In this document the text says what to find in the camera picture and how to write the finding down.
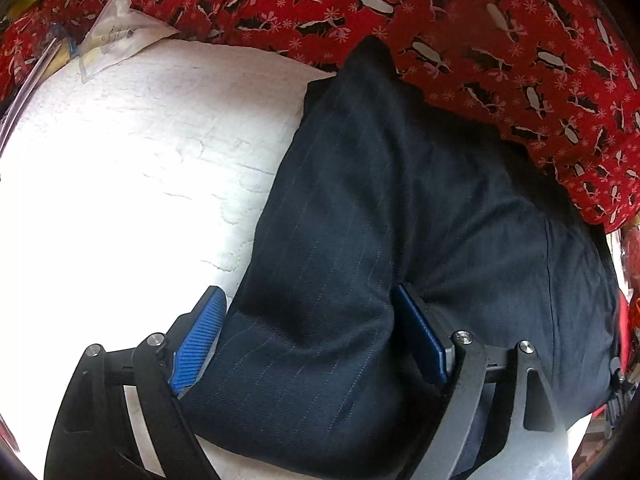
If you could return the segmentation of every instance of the plastic packaging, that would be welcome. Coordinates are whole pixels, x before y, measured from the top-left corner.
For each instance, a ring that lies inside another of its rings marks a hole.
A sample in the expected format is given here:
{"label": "plastic packaging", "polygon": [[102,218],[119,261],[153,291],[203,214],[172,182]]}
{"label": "plastic packaging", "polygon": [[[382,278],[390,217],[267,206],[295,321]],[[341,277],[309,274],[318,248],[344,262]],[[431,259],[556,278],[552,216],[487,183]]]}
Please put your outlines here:
{"label": "plastic packaging", "polygon": [[78,46],[82,82],[177,32],[166,23],[131,9],[131,0],[109,0]]}

